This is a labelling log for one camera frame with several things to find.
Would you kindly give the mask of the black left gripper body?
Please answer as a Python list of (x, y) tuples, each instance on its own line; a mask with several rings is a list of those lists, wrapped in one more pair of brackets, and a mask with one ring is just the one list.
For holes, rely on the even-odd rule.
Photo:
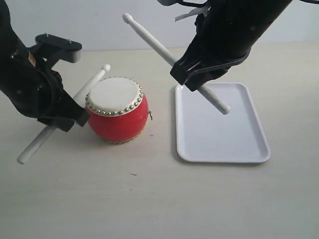
[(0, 90), (22, 115), (57, 114), (65, 92), (60, 74), (52, 70), (58, 61), (58, 54), (46, 60), (27, 49), (0, 51)]

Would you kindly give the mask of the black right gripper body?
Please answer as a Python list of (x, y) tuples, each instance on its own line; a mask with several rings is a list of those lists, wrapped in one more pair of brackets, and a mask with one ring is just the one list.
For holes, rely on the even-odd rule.
[(244, 61), (252, 48), (252, 16), (249, 14), (199, 15), (195, 21), (196, 36), (187, 49), (205, 53), (204, 68), (191, 73), (228, 69)]

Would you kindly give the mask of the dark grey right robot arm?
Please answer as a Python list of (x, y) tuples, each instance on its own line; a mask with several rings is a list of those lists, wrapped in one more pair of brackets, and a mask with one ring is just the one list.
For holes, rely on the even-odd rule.
[(196, 35), (170, 74), (196, 91), (241, 64), (252, 46), (291, 3), (289, 0), (210, 0), (195, 21)]

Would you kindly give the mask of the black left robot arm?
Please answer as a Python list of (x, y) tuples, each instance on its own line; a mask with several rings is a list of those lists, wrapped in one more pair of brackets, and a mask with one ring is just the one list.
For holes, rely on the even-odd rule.
[(50, 34), (26, 47), (11, 26), (10, 11), (0, 2), (0, 90), (25, 117), (68, 132), (84, 126), (87, 111), (64, 90), (61, 75), (53, 70), (60, 60), (75, 63), (82, 44)]

